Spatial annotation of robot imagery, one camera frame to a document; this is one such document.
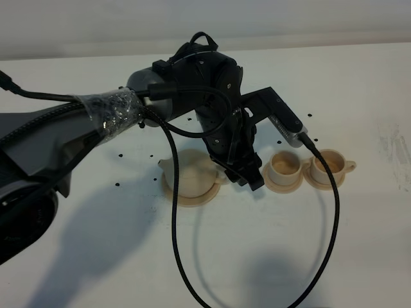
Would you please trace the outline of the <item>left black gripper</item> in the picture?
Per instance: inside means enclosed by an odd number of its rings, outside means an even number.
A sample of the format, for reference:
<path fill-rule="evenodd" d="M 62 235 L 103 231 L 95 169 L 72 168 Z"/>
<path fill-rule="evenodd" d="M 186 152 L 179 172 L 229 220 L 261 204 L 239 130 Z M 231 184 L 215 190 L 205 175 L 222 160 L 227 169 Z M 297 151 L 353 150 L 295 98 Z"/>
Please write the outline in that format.
<path fill-rule="evenodd" d="M 205 137 L 204 142 L 220 178 L 239 186 L 248 184 L 255 191 L 264 185 L 264 179 L 259 171 L 262 161 L 253 148 L 257 129 L 251 124 L 252 116 L 244 108 L 249 99 L 250 96 L 235 99 L 223 128 Z M 226 106 L 221 99 L 204 96 L 203 104 L 196 108 L 203 131 L 217 127 L 225 111 Z"/>

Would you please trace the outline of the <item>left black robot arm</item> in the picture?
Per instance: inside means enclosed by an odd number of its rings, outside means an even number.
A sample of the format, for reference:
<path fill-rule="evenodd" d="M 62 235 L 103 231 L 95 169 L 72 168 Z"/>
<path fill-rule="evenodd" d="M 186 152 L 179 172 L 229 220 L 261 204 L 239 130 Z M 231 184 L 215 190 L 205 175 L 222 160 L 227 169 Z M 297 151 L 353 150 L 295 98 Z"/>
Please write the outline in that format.
<path fill-rule="evenodd" d="M 229 180 L 256 190 L 262 162 L 254 151 L 256 127 L 241 105 L 243 69 L 215 47 L 186 44 L 169 60 L 133 73 L 125 87 L 87 96 L 30 92 L 1 75 L 1 87 L 55 107 L 1 114 L 1 261 L 37 241 L 68 196 L 72 170 L 97 145 L 133 125 L 165 126 L 195 111 L 213 162 Z"/>

